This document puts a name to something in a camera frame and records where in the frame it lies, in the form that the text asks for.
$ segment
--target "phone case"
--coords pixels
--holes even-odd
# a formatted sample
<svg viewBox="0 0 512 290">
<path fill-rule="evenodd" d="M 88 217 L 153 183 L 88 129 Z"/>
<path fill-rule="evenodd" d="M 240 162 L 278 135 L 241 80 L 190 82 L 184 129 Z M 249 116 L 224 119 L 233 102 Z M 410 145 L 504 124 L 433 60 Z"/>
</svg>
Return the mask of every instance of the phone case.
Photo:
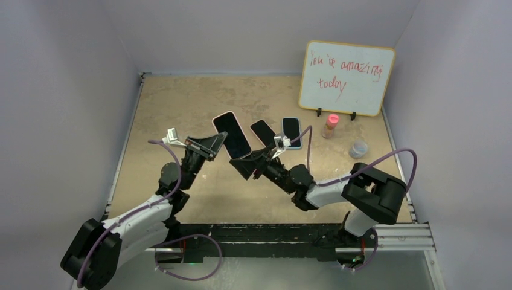
<svg viewBox="0 0 512 290">
<path fill-rule="evenodd" d="M 296 119 L 297 123 L 299 124 L 299 132 L 302 133 L 302 130 L 301 130 L 301 120 L 299 120 L 299 118 L 286 117 L 286 118 L 283 118 L 283 119 Z M 281 119 L 281 128 L 283 128 L 283 133 L 284 133 L 283 119 Z M 302 140 L 301 140 L 300 147 L 288 147 L 287 150 L 299 150 L 301 148 L 302 148 Z"/>
<path fill-rule="evenodd" d="M 236 115 L 236 114 L 235 114 L 235 112 L 233 112 L 233 111 L 226 111 L 226 112 L 224 112 L 224 113 L 222 113 L 222 114 L 220 114 L 220 115 L 217 115 L 217 116 L 213 117 L 213 119 L 211 119 L 211 125 L 212 125 L 212 126 L 213 126 L 213 128 L 215 129 L 215 132 L 217 132 L 217 134 L 218 134 L 218 133 L 220 133 L 220 132 L 217 130 L 217 128 L 215 127 L 215 124 L 213 123 L 213 120 L 215 120 L 215 119 L 219 118 L 219 117 L 220 117 L 220 116 L 222 116 L 222 115 L 228 114 L 228 113 L 233 113 L 233 116 L 235 116 L 235 120 L 237 120 L 238 127 L 239 127 L 239 128 L 240 128 L 240 130 L 242 131 L 242 134 L 243 134 L 243 136 L 244 136 L 245 140 L 247 141 L 247 144 L 249 144 L 249 147 L 250 147 L 251 145 L 250 145 L 250 143 L 249 143 L 249 140 L 247 140 L 247 135 L 245 135 L 245 132 L 243 131 L 242 126 L 240 125 L 240 122 L 238 121 L 237 115 Z M 233 159 L 233 158 L 231 158 L 231 155 L 229 154 L 228 148 L 226 148 L 226 146 L 225 146 L 224 144 L 222 145 L 222 147 L 224 147 L 224 150 L 226 150 L 226 153 L 228 154 L 229 159 Z M 246 155 L 243 155 L 242 157 L 239 157 L 239 158 L 244 158 L 244 157 L 246 157 L 246 156 L 249 156 L 251 153 L 252 153 L 252 148 L 251 148 L 251 151 L 249 151 L 249 153 L 247 153 Z"/>
<path fill-rule="evenodd" d="M 254 125 L 255 123 L 258 123 L 259 121 L 265 122 L 265 124 L 267 124 L 267 126 L 269 126 L 269 128 L 272 129 L 272 127 L 269 125 L 269 123 L 267 123 L 264 119 L 259 119 L 258 121 L 252 123 L 251 126 Z M 263 141 L 260 139 L 260 137 L 258 137 L 256 132 L 254 132 L 250 126 L 249 126 L 249 128 L 251 129 L 251 132 L 254 134 L 254 136 L 256 136 L 256 139 L 258 139 L 258 141 L 261 143 L 261 145 L 266 146 L 265 143 L 263 143 Z"/>
</svg>

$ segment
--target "pink smartphone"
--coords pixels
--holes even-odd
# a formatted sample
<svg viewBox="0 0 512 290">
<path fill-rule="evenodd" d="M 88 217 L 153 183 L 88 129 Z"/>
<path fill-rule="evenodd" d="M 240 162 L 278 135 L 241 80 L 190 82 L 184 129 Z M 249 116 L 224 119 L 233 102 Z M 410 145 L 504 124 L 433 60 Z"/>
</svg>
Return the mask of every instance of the pink smartphone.
<svg viewBox="0 0 512 290">
<path fill-rule="evenodd" d="M 228 133 L 224 141 L 224 147 L 231 159 L 242 158 L 251 154 L 251 146 L 243 133 L 235 113 L 232 111 L 225 112 L 213 118 L 211 122 L 217 133 Z"/>
</svg>

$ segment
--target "small plastic container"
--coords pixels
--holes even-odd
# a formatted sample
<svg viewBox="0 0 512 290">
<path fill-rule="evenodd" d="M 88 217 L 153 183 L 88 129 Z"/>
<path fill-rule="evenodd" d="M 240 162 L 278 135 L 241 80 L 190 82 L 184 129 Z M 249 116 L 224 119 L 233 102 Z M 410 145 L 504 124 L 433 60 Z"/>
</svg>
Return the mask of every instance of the small plastic container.
<svg viewBox="0 0 512 290">
<path fill-rule="evenodd" d="M 365 154 L 368 152 L 368 144 L 364 142 L 363 140 L 357 140 L 352 144 L 352 148 L 348 151 L 348 154 L 350 157 L 354 159 L 359 159 L 365 156 Z"/>
<path fill-rule="evenodd" d="M 325 122 L 324 129 L 322 130 L 322 137 L 329 139 L 334 135 L 334 128 L 338 124 L 339 117 L 336 114 L 330 114 Z"/>
</svg>

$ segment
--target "wooden tabletop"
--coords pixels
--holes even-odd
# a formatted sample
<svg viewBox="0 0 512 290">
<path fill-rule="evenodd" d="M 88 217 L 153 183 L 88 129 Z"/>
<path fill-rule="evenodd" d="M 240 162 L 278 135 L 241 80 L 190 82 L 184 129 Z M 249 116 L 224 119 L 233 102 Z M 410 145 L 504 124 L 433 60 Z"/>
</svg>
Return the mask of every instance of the wooden tabletop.
<svg viewBox="0 0 512 290">
<path fill-rule="evenodd" d="M 370 163 L 390 152 L 391 143 L 382 115 L 357 117 L 340 114 L 334 137 L 324 139 L 320 130 L 327 114 L 301 109 L 298 96 L 299 76 L 206 76 L 146 77 L 132 131 L 117 180 L 110 217 L 141 204 L 158 188 L 162 166 L 172 157 L 162 147 L 148 144 L 148 139 L 161 139 L 168 128 L 175 127 L 183 141 L 187 136 L 214 135 L 212 118 L 233 111 L 253 150 L 263 148 L 249 126 L 264 119 L 275 132 L 281 132 L 283 117 L 300 119 L 302 130 L 313 126 L 311 173 L 316 181 L 347 173 L 356 160 L 348 156 L 352 143 L 361 138 L 369 145 L 368 153 L 359 161 Z M 290 169 L 306 163 L 306 146 L 287 150 L 280 156 Z M 181 159 L 183 149 L 174 150 Z M 341 222 L 349 203 L 330 204 L 319 210 L 303 212 L 290 201 L 291 196 L 268 181 L 246 181 L 228 163 L 222 149 L 213 162 L 206 162 L 199 172 L 185 208 L 176 215 L 183 223 L 320 223 Z M 380 163 L 378 169 L 400 177 L 394 158 Z M 411 222 L 406 202 L 399 222 Z"/>
</svg>

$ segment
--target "smartphone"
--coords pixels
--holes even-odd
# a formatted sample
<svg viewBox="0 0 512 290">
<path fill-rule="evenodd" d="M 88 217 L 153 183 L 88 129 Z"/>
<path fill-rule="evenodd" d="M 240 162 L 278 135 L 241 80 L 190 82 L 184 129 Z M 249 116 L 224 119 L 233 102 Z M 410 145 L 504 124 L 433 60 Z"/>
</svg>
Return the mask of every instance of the smartphone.
<svg viewBox="0 0 512 290">
<path fill-rule="evenodd" d="M 283 118 L 283 133 L 286 137 L 293 140 L 301 134 L 301 125 L 297 118 Z M 299 139 L 292 143 L 288 149 L 300 149 L 302 148 L 302 140 Z"/>
<path fill-rule="evenodd" d="M 211 122 L 217 133 L 228 133 L 226 140 L 224 140 L 224 146 L 231 159 L 242 158 L 252 152 L 235 113 L 225 112 L 213 118 Z"/>
<path fill-rule="evenodd" d="M 268 147 L 268 146 L 274 144 L 275 132 L 264 120 L 259 120 L 259 121 L 256 121 L 254 124 L 252 124 L 251 131 L 252 131 L 252 133 L 254 133 L 254 135 L 256 135 L 256 137 L 258 137 L 260 142 L 265 147 Z"/>
</svg>

